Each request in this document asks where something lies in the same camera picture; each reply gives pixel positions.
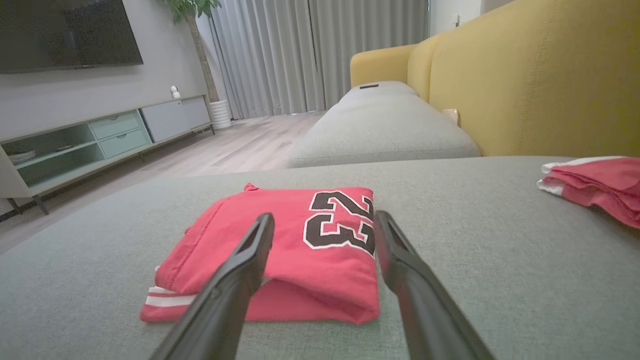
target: green leaves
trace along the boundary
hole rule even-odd
[[[211,17],[211,10],[222,7],[220,0],[160,0],[165,2],[173,12],[173,21],[178,23],[187,13],[197,13],[200,17],[203,13]]]

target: tree trunk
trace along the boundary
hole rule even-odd
[[[198,53],[198,59],[200,59],[200,66],[202,66],[202,72],[204,73],[204,81],[207,83],[207,91],[209,93],[209,102],[219,101],[218,92],[216,91],[216,85],[213,83],[213,76],[211,75],[211,68],[209,67],[209,60],[207,60],[207,53],[204,51],[204,45],[202,45],[202,37],[200,37],[200,31],[196,24],[196,17],[194,13],[184,14],[184,18],[189,24],[189,30],[191,30],[191,36],[193,37],[193,43],[196,45],[196,52]]]

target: small white figurine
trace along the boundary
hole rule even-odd
[[[175,86],[171,86],[171,95],[174,99],[180,99],[180,93],[178,92],[178,88]]]

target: printed number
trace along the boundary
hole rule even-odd
[[[360,217],[360,228],[353,229],[340,223],[337,231],[323,231],[324,224],[333,223],[333,215],[336,204],[335,199],[350,214]],[[367,197],[362,197],[366,208],[360,207],[352,198],[343,192],[319,192],[314,195],[309,210],[326,211],[317,213],[305,222],[304,240],[311,249],[326,249],[328,247],[350,246],[366,251],[373,256],[376,250],[373,227],[373,202]]]

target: cabinet door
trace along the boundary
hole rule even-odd
[[[160,142],[191,129],[182,109],[182,101],[172,101],[142,109],[154,142]]]
[[[207,105],[202,96],[183,100],[182,109],[192,129],[211,122],[209,112],[207,112]]]

